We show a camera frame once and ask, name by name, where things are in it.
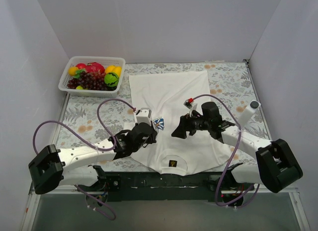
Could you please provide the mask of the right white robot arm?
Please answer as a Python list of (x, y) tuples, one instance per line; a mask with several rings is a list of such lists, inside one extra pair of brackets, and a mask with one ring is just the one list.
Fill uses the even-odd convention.
[(239, 129), (236, 124), (222, 119), (214, 102), (203, 103), (202, 113), (196, 111), (192, 98), (184, 105), (189, 108), (189, 113), (180, 117), (172, 137), (186, 139), (197, 131), (208, 131), (213, 139), (237, 147), (256, 159), (256, 165), (233, 165), (227, 169), (225, 185), (229, 189), (236, 190), (243, 183), (254, 183), (278, 193), (303, 177), (299, 163), (283, 139), (271, 141)]

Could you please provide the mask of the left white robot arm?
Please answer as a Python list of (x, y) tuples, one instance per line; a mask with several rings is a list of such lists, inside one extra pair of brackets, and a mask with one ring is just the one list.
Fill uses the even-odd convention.
[(114, 138), (93, 145), (69, 149), (47, 145), (28, 165), (35, 193), (46, 194), (61, 185), (84, 185), (101, 191), (106, 184), (105, 178), (99, 174), (89, 177), (81, 171), (81, 167), (128, 157), (155, 143), (157, 134), (153, 124), (142, 122), (135, 124), (131, 130), (117, 133)]

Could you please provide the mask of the white t-shirt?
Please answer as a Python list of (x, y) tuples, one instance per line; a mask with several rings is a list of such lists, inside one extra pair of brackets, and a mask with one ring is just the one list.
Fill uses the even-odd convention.
[(188, 113), (185, 100), (209, 94), (207, 71), (129, 77), (134, 107), (150, 108), (158, 127), (156, 143), (131, 154), (131, 158), (160, 174), (180, 176), (200, 173), (228, 161), (229, 146), (213, 139), (207, 131), (197, 131), (186, 139), (172, 137), (180, 117)]

